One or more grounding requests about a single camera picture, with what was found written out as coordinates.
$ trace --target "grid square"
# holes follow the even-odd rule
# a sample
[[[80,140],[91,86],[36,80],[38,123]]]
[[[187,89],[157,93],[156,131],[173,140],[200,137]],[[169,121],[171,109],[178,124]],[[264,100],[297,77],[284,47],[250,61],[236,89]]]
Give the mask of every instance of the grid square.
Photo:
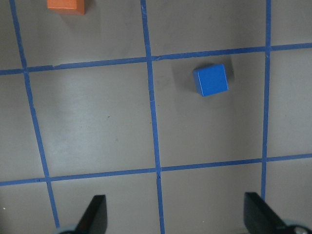
[[[264,54],[154,62],[161,166],[262,157]],[[192,71],[225,64],[229,90],[200,96]]]
[[[268,156],[312,152],[311,53],[271,53]]]
[[[31,73],[52,176],[154,168],[146,64]]]
[[[23,75],[0,77],[0,181],[44,177]]]
[[[1,234],[50,234],[54,229],[46,183],[0,187]]]
[[[153,55],[265,45],[262,0],[147,0],[147,13]]]
[[[29,66],[145,56],[139,1],[86,2],[84,16],[69,16],[44,0],[16,1]]]
[[[272,45],[312,42],[312,1],[272,0]]]
[[[266,202],[289,224],[312,228],[312,159],[268,162]]]
[[[260,163],[163,172],[166,233],[245,233],[244,193],[260,184]]]
[[[94,195],[106,195],[106,234],[159,234],[156,175],[53,182],[61,226],[77,224]]]
[[[21,68],[19,47],[8,0],[0,1],[0,70]]]

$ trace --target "blue cube top face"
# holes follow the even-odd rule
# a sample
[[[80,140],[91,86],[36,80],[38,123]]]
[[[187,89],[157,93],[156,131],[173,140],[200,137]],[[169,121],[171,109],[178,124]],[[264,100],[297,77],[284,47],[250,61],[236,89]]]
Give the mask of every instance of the blue cube top face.
[[[217,94],[229,89],[223,64],[195,69],[193,75],[196,89],[203,96]]]

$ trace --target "gray floor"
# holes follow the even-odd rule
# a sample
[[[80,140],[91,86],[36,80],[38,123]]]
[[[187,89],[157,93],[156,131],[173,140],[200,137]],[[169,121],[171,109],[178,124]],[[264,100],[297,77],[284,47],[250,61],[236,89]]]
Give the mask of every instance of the gray floor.
[[[312,1],[272,0],[271,45],[290,46],[269,60],[264,0],[146,0],[154,86],[144,2],[88,0],[85,16],[60,16],[15,0],[26,69],[0,1],[0,233],[52,233],[106,194],[107,234],[239,234],[244,192],[261,189],[282,218],[312,227]],[[203,51],[219,55],[191,53]],[[108,59],[128,62],[79,63]],[[192,70],[212,63],[229,91],[201,97]]]

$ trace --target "black object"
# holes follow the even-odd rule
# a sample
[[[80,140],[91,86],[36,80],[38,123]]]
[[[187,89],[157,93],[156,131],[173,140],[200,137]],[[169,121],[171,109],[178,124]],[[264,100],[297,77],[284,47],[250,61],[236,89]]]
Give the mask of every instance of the black object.
[[[105,234],[106,228],[106,197],[105,195],[96,195],[90,202],[76,229],[60,234]]]
[[[257,193],[245,193],[244,223],[250,234],[312,234],[300,225],[287,226]]]

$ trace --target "tiled floor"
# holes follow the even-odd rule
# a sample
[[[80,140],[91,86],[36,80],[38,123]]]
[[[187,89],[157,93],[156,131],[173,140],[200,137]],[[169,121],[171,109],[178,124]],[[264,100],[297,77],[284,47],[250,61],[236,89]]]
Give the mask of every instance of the tiled floor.
[[[0,234],[96,194],[107,234],[243,233],[246,191],[312,227],[311,1],[86,3],[0,1]],[[229,91],[201,97],[213,63]]]

